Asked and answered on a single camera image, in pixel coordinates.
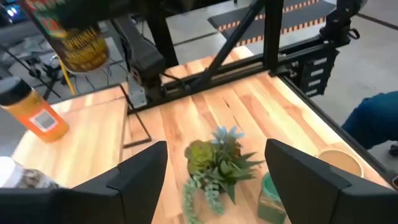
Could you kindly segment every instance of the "butcher block tabletop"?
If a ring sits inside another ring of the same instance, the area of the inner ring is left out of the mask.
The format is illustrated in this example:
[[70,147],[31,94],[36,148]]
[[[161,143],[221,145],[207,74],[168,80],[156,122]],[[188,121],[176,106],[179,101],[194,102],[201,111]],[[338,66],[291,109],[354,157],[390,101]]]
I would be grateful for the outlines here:
[[120,87],[52,107],[69,124],[69,131],[50,144],[26,131],[13,159],[26,168],[41,170],[64,187],[84,183],[119,164],[127,113]]
[[[232,51],[225,63],[251,56],[245,47]],[[180,65],[167,71],[179,78],[203,71],[212,57]],[[253,160],[264,160],[264,148],[269,138],[278,139],[309,155],[325,149],[339,149],[357,158],[364,168],[364,177],[389,187],[387,182],[340,138],[304,101],[280,78],[271,78],[267,72],[258,73],[164,105],[141,111],[143,123],[154,139],[152,142],[123,150],[127,159],[148,145],[166,140],[169,151],[165,181],[153,224],[186,223],[182,213],[182,189],[189,178],[184,150],[190,142],[213,138],[217,126],[228,129],[236,126],[245,137],[239,142],[242,153],[258,152]],[[144,129],[135,116],[126,125],[125,143],[145,139]],[[205,202],[202,191],[195,196],[195,210],[204,223],[267,223],[257,216],[257,199],[261,178],[267,173],[267,164],[256,167],[255,179],[236,186],[236,205],[226,194],[221,199],[225,214],[215,215]]]

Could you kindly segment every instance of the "beige cup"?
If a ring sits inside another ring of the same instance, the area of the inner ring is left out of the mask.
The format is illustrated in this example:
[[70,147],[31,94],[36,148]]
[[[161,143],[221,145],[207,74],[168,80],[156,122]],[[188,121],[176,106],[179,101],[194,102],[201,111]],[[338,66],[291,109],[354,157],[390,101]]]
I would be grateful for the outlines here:
[[319,153],[317,158],[358,177],[364,177],[361,164],[354,157],[343,151],[327,149]]

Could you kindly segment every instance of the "orange bottle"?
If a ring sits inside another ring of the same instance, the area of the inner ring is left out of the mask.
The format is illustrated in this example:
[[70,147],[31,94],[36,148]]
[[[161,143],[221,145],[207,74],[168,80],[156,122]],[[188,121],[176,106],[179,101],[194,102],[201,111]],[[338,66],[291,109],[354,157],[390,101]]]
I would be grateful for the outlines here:
[[0,106],[44,142],[58,140],[69,129],[51,106],[19,77],[0,80]]

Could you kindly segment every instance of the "potted plant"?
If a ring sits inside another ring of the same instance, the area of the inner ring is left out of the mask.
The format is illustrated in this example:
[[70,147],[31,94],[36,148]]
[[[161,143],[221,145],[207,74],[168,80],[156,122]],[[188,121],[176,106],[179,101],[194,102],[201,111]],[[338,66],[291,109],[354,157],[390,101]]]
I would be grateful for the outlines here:
[[226,192],[235,203],[236,183],[252,179],[252,167],[263,162],[248,160],[255,152],[241,154],[242,145],[238,139],[244,133],[237,133],[236,127],[230,131],[225,127],[217,127],[217,132],[212,134],[215,137],[213,141],[196,140],[185,150],[190,178],[183,188],[183,212],[189,224],[201,223],[193,207],[196,190],[204,190],[211,209],[222,215],[224,206],[220,194]]

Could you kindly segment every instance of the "green plant pot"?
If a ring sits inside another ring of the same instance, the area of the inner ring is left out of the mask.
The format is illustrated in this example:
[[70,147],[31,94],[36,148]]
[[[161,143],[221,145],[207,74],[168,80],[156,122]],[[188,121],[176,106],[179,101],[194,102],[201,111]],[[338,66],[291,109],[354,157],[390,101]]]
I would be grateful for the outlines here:
[[262,178],[261,189],[258,216],[272,224],[283,224],[286,211],[269,173]]

